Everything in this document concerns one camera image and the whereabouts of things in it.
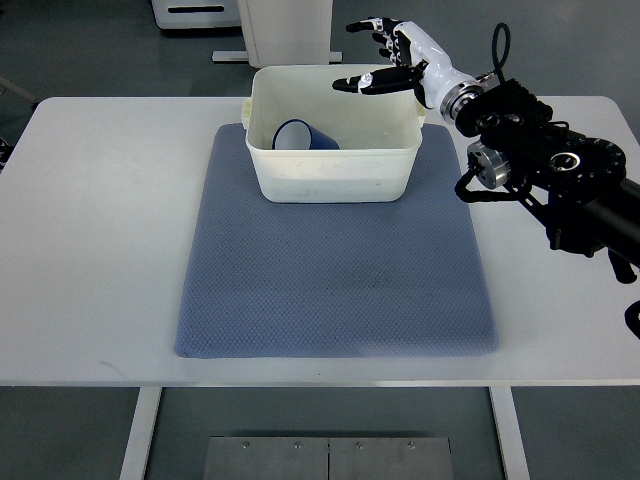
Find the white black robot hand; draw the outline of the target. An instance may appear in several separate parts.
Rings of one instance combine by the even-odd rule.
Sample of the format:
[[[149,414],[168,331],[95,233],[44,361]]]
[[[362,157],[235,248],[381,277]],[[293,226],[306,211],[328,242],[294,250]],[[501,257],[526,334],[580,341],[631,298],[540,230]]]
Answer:
[[[337,79],[336,91],[362,95],[383,95],[413,91],[427,109],[454,117],[464,101],[483,93],[474,77],[455,69],[450,57],[418,25],[387,17],[372,17],[346,26],[350,33],[370,31],[382,48],[380,55],[392,65],[360,76]]]

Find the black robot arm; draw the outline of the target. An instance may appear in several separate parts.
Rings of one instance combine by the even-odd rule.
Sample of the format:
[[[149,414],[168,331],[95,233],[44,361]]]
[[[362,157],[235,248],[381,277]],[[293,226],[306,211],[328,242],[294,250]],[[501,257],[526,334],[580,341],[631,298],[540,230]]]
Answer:
[[[549,245],[591,258],[604,249],[616,279],[639,272],[639,186],[616,144],[556,121],[550,106],[505,78],[510,45],[492,44],[496,87],[462,100],[452,117],[474,138],[455,185],[466,203],[517,201],[546,229]]]

